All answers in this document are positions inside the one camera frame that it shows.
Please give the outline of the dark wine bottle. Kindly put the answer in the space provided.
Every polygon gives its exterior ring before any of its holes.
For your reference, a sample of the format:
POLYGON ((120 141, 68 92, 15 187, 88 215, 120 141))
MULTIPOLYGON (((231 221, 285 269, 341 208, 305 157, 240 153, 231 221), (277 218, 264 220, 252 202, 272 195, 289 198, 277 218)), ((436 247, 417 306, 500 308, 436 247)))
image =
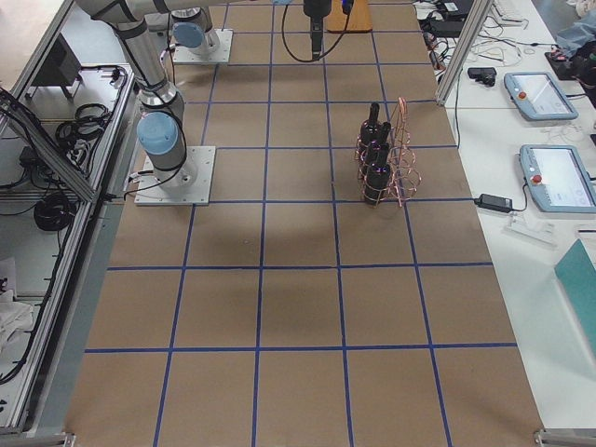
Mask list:
POLYGON ((362 167, 362 174, 364 176, 367 175, 367 172, 370 167, 379 167, 385 165, 385 161, 383 161, 382 158, 386 157, 386 151, 388 149, 387 137, 389 136, 390 130, 391 123, 383 123, 377 131, 376 136, 370 142, 366 150, 364 163, 362 167))
POLYGON ((364 177, 364 200, 366 203, 376 204, 381 199, 382 192, 387 186, 390 177, 390 167, 387 164, 389 144, 387 145, 386 157, 382 158, 385 161, 385 165, 370 167, 367 175, 364 177))
POLYGON ((380 112, 380 104, 372 102, 368 118, 361 124, 359 131, 359 148, 366 148, 372 141, 375 140, 378 129, 380 127, 378 116, 380 112))

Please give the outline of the black power brick top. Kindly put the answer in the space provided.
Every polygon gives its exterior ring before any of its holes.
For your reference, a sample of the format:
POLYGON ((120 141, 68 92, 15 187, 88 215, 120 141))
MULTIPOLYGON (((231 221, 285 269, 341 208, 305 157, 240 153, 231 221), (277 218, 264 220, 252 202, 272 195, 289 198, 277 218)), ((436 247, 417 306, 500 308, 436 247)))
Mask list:
POLYGON ((429 32, 437 37, 458 37, 463 28, 463 21, 442 21, 442 20, 431 20, 429 22, 429 32))

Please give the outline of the black handheld device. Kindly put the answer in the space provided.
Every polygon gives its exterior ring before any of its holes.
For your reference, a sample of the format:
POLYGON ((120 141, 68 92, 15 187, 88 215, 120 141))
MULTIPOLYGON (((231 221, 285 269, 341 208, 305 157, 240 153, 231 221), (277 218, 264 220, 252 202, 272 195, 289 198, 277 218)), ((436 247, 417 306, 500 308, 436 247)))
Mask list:
POLYGON ((493 87, 496 80, 496 69, 494 67, 469 67, 467 76, 486 87, 493 87))

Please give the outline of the upper teach pendant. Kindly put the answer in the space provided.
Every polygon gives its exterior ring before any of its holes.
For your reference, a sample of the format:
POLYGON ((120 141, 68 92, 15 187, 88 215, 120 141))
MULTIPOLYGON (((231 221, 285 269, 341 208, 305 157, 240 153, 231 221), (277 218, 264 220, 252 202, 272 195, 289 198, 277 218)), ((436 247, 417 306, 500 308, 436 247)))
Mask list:
POLYGON ((578 118, 576 108, 550 73, 506 73, 504 85, 513 103, 527 120, 578 118))

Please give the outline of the teach pendant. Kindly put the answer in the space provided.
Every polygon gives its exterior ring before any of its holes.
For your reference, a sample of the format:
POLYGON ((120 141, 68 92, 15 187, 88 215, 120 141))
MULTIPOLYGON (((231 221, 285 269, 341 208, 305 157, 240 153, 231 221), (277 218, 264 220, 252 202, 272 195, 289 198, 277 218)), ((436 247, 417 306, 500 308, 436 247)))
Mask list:
POLYGON ((519 160, 530 196, 544 212, 595 212, 595 190, 573 145, 525 144, 519 160))
POLYGON ((578 118, 576 108, 550 73, 506 73, 504 85, 513 103, 527 120, 578 118))

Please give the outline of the black power adapter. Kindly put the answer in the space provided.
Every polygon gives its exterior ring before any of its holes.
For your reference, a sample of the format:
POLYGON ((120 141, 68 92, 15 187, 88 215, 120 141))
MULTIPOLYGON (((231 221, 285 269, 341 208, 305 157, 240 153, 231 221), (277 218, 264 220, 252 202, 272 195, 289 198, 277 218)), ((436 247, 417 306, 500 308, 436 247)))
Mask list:
POLYGON ((474 199, 474 204, 478 208, 485 210, 493 210, 502 213, 510 213, 513 211, 511 199, 503 196, 480 194, 474 199))

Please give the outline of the lower teach pendant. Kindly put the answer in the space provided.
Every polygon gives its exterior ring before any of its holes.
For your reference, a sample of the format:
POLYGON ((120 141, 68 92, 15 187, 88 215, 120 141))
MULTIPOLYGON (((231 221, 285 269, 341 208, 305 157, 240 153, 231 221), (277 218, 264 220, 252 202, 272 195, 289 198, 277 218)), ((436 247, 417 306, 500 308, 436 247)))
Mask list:
POLYGON ((525 144, 519 160, 530 196, 544 212, 595 212, 595 190, 573 145, 525 144))

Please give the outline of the clear acrylic stand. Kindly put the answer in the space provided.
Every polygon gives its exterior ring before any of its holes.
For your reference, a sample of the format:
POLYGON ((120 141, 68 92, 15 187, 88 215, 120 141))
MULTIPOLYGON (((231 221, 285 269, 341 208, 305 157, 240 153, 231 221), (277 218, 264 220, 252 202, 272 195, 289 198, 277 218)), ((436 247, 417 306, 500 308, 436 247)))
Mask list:
POLYGON ((528 223, 525 216, 521 213, 512 213, 504 230, 521 237, 526 237, 534 242, 539 242, 552 249, 558 247, 557 237, 555 235, 555 226, 548 222, 528 223))

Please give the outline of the aluminium frame post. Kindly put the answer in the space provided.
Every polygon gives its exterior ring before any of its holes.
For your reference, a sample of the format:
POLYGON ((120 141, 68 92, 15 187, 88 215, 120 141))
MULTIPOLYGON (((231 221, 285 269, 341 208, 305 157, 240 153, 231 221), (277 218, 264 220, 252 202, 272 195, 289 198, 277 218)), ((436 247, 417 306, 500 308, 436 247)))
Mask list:
POLYGON ((492 4, 492 0, 478 0, 473 3, 457 40, 453 55, 439 83, 435 96, 437 105, 444 106, 447 102, 463 69, 467 54, 478 37, 492 4))

